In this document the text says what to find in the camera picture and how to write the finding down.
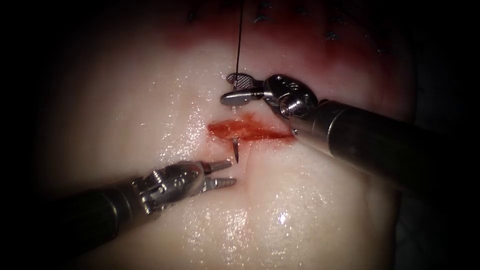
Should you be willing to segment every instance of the blood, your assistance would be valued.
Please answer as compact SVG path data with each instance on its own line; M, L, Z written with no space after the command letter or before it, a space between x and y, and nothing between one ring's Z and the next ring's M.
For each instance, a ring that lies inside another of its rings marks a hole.
M272 130L266 124L255 120L252 113L244 113L239 119L227 119L213 122L208 125L209 136L231 142L232 138L239 138L242 142L260 140L285 140L290 142L293 136L287 128L282 131Z

